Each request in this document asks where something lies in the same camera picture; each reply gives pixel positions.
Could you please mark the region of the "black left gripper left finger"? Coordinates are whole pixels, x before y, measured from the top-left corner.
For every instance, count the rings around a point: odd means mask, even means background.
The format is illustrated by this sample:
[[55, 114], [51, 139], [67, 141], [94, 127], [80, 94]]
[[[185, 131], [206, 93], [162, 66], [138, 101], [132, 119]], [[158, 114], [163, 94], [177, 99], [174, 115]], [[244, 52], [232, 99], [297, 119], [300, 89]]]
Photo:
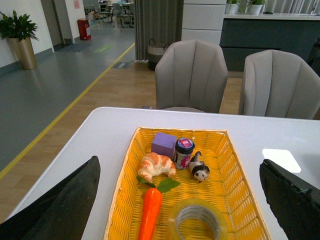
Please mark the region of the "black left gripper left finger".
[[1, 223], [2, 240], [80, 240], [94, 205], [101, 166], [97, 156], [29, 206]]

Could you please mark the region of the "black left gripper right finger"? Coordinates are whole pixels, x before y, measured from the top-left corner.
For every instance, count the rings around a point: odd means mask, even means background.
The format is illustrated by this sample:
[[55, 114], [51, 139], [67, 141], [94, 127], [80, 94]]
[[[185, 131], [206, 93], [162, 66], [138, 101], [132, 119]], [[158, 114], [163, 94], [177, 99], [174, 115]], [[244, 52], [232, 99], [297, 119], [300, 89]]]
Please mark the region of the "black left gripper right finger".
[[320, 238], [320, 190], [264, 159], [259, 176], [266, 202], [289, 240]]

